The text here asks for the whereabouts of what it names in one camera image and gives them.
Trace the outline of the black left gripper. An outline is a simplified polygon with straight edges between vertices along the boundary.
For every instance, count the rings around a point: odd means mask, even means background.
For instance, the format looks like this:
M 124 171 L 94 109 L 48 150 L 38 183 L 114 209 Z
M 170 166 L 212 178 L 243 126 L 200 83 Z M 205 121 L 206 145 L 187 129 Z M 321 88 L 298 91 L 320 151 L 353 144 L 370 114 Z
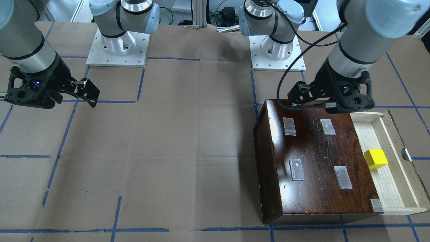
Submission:
M 327 112 L 361 112 L 373 109 L 375 102 L 372 98 L 370 74 L 361 73 L 358 78 L 348 78 L 338 74 L 326 60 L 318 70 L 315 80 L 311 84 L 298 81 L 287 94 L 292 106 L 304 106 L 317 98 L 329 98 L 329 102 L 317 102 L 306 106 L 331 106 Z

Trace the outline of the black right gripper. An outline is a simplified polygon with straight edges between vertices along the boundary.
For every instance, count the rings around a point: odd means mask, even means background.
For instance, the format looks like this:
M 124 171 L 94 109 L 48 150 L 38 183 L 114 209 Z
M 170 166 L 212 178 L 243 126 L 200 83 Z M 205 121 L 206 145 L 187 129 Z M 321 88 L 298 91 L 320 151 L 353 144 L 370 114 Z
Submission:
M 76 81 L 70 69 L 61 57 L 56 54 L 53 63 L 37 73 L 24 73 L 22 68 L 12 66 L 10 69 L 8 90 L 4 100 L 19 106 L 52 109 L 61 103 L 66 93 L 80 98 L 95 108 L 100 90 L 89 78 Z

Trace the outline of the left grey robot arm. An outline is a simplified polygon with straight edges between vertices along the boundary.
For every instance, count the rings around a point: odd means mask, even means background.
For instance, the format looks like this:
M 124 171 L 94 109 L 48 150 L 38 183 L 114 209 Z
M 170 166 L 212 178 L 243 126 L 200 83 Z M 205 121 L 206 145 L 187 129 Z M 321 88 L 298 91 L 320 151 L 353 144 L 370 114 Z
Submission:
M 428 0 L 338 0 L 346 31 L 334 44 L 313 82 L 297 82 L 287 97 L 288 110 L 325 108 L 330 114 L 373 109 L 368 70 L 399 38 L 410 32 L 429 9 Z M 275 46 L 290 47 L 305 20 L 294 0 L 246 0 L 239 15 L 241 33 L 266 36 L 263 51 L 275 56 Z

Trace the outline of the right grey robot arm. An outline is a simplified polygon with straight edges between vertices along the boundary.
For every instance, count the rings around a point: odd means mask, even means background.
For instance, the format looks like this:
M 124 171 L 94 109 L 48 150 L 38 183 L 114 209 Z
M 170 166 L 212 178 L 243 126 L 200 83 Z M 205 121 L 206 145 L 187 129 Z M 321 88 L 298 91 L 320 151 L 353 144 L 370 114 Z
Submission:
M 44 6 L 41 0 L 1 1 L 1 54 L 13 64 L 4 100 L 51 109 L 66 93 L 95 107 L 100 90 L 88 78 L 73 78 L 35 25 Z M 160 7 L 152 0 L 91 0 L 89 8 L 108 54 L 129 53 L 136 46 L 131 33 L 153 34 L 160 21 Z

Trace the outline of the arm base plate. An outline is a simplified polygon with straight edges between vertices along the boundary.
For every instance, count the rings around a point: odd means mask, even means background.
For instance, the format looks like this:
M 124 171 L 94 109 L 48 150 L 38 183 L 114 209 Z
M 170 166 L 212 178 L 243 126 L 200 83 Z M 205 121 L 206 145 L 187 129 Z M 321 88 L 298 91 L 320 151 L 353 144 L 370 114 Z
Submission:
M 250 36 L 249 44 L 252 70 L 285 71 L 291 67 L 290 71 L 292 72 L 306 71 L 303 57 L 296 61 L 295 64 L 292 64 L 301 54 L 301 48 L 296 36 L 288 44 L 274 42 L 270 36 Z
M 97 30 L 86 61 L 88 66 L 144 67 L 150 34 L 125 32 L 108 38 Z

